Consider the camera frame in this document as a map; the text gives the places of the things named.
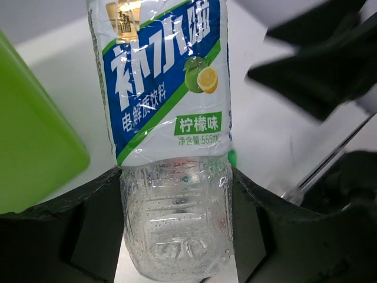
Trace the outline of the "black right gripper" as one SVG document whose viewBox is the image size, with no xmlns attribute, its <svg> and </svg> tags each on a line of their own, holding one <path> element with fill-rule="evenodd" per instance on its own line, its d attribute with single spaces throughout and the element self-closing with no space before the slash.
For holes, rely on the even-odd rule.
<svg viewBox="0 0 377 283">
<path fill-rule="evenodd" d="M 376 84 L 376 14 L 366 0 L 325 1 L 270 27 L 266 36 L 296 44 L 297 54 L 252 67 L 247 78 L 318 120 Z"/>
</svg>

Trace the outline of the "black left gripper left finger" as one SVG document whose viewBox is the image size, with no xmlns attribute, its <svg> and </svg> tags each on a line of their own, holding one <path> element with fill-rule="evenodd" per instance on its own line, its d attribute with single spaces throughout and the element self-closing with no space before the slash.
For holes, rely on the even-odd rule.
<svg viewBox="0 0 377 283">
<path fill-rule="evenodd" d="M 114 282 L 123 234 L 120 174 L 1 215 L 1 282 Z"/>
</svg>

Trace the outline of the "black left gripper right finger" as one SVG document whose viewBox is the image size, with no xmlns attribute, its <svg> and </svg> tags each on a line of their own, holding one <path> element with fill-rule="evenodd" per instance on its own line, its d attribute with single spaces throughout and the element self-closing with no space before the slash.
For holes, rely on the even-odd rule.
<svg viewBox="0 0 377 283">
<path fill-rule="evenodd" d="M 239 282 L 375 282 L 376 210 L 321 214 L 233 171 L 234 255 Z"/>
</svg>

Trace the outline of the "clear bottle white green label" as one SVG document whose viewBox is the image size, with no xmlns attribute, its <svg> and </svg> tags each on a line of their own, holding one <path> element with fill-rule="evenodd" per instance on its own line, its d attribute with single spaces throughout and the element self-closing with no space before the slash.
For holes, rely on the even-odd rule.
<svg viewBox="0 0 377 283">
<path fill-rule="evenodd" d="M 87 1 L 124 241 L 138 273 L 199 282 L 233 253 L 225 1 Z"/>
</svg>

